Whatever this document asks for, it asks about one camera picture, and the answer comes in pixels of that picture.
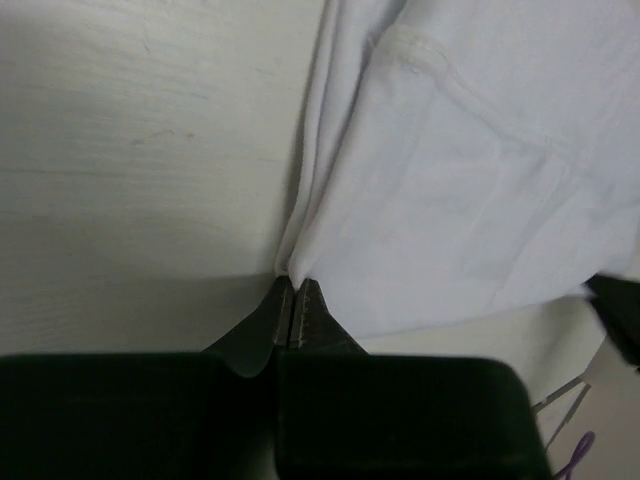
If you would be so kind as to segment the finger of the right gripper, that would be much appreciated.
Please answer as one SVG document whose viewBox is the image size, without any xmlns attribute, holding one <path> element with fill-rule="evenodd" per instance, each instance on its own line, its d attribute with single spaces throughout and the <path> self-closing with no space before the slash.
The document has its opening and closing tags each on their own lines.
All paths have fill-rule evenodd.
<svg viewBox="0 0 640 480">
<path fill-rule="evenodd" d="M 586 287 L 589 303 L 613 346 L 639 372 L 639 282 L 598 274 Z"/>
</svg>

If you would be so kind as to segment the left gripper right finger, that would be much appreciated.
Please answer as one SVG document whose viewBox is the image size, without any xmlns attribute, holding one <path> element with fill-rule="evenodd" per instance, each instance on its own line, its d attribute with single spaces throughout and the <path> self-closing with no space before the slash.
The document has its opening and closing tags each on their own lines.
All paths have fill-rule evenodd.
<svg viewBox="0 0 640 480">
<path fill-rule="evenodd" d="M 527 390 L 486 358 L 374 355 L 331 316 L 319 284 L 297 293 L 278 357 L 282 479 L 548 479 Z"/>
</svg>

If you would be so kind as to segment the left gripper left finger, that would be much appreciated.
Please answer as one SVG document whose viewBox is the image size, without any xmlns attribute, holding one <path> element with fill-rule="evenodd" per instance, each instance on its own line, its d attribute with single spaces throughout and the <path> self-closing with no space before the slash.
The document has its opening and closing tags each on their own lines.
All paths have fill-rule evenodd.
<svg viewBox="0 0 640 480">
<path fill-rule="evenodd" d="M 272 479 L 272 362 L 293 289 L 201 352 L 1 361 L 5 479 Z"/>
</svg>

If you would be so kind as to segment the white skirt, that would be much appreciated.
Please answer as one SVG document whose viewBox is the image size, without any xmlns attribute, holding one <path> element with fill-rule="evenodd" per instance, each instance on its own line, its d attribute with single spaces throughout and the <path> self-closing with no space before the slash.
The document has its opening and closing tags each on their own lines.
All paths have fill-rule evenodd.
<svg viewBox="0 0 640 480">
<path fill-rule="evenodd" d="M 639 231 L 632 1 L 330 1 L 275 268 L 367 338 L 584 292 Z"/>
</svg>

